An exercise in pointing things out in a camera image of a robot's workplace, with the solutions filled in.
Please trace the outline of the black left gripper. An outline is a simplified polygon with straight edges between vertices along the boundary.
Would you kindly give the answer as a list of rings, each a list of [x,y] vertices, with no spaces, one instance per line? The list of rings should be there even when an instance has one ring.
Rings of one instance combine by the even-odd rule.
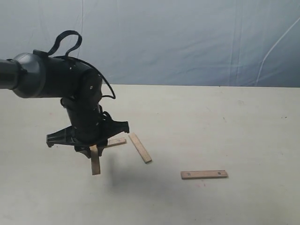
[[[108,139],[119,134],[129,133],[127,121],[114,121],[100,105],[94,109],[67,108],[71,125],[46,136],[48,147],[54,145],[74,146],[75,150],[91,158],[90,146],[96,145],[98,156],[102,156]]]

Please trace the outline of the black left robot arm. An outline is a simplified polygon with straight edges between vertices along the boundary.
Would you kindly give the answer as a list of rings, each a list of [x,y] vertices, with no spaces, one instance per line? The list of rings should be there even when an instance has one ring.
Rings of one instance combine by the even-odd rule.
[[[101,154],[108,139],[128,133],[126,121],[115,121],[102,109],[104,76],[91,64],[68,56],[50,57],[45,52],[21,53],[0,62],[0,87],[20,98],[59,98],[70,126],[48,134],[46,144],[73,146],[91,157],[90,146]]]

